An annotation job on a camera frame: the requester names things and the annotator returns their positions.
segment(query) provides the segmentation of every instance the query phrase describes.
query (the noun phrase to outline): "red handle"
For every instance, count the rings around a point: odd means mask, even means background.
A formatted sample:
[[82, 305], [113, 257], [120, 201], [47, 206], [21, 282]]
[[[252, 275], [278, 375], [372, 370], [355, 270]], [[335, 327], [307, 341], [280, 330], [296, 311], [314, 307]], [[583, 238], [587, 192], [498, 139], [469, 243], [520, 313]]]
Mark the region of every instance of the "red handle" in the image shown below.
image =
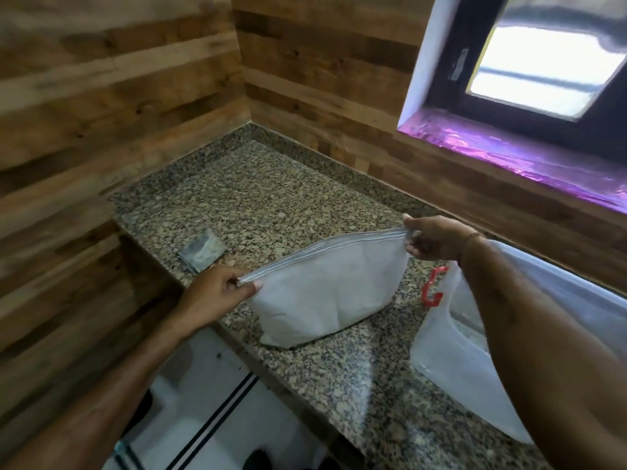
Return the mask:
[[432, 271], [431, 271], [431, 275], [429, 276], [429, 280], [427, 281], [426, 284], [424, 284], [423, 286], [423, 295], [422, 295], [422, 300], [423, 300], [423, 304], [426, 306], [438, 306], [440, 304], [440, 300], [442, 300], [442, 296], [444, 295], [442, 292], [437, 292], [434, 296], [433, 299], [430, 300], [429, 299], [429, 289], [431, 288], [431, 286], [434, 284], [436, 277], [438, 276], [438, 274], [442, 273], [442, 272], [448, 272], [448, 267], [435, 267]]

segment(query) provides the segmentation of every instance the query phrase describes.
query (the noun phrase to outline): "window frame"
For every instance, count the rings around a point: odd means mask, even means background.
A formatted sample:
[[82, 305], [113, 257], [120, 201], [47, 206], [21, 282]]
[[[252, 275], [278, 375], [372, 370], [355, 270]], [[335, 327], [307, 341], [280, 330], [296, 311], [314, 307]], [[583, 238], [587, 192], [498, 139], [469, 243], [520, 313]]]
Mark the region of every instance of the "window frame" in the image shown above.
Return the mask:
[[[559, 147], [627, 164], [627, 64], [576, 121], [466, 94], [484, 45], [507, 0], [461, 0], [425, 106]], [[460, 56], [466, 50], [457, 80]]]

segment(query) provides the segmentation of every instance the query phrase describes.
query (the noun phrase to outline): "white plastic bag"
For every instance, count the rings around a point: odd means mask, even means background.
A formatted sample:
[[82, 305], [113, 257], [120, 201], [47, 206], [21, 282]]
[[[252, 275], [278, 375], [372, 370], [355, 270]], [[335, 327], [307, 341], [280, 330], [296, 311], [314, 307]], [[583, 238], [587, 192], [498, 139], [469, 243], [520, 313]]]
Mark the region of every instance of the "white plastic bag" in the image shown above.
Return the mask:
[[[529, 280], [625, 359], [627, 300], [530, 254], [491, 242]], [[412, 364], [482, 419], [518, 441], [532, 442], [498, 378], [481, 316], [456, 262], [449, 263], [435, 303], [429, 305], [434, 306], [411, 348]]]
[[403, 278], [405, 228], [333, 236], [257, 269], [248, 303], [259, 316], [261, 342], [293, 347], [338, 332], [385, 307]]

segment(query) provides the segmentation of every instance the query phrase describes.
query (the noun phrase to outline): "window glass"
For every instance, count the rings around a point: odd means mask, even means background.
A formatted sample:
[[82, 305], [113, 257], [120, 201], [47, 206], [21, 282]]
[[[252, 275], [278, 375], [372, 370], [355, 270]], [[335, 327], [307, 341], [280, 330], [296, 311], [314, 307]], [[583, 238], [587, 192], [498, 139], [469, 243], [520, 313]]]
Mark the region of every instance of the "window glass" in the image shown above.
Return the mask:
[[467, 93], [576, 120], [627, 58], [627, 0], [508, 0]]

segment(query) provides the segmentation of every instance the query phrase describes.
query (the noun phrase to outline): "purple foil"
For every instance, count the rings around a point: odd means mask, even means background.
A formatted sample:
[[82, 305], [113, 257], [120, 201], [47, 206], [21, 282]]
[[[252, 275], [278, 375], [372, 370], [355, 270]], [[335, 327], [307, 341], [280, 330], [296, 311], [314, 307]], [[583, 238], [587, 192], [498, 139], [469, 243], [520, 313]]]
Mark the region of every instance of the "purple foil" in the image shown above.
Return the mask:
[[442, 111], [423, 109], [399, 132], [627, 213], [627, 168]]

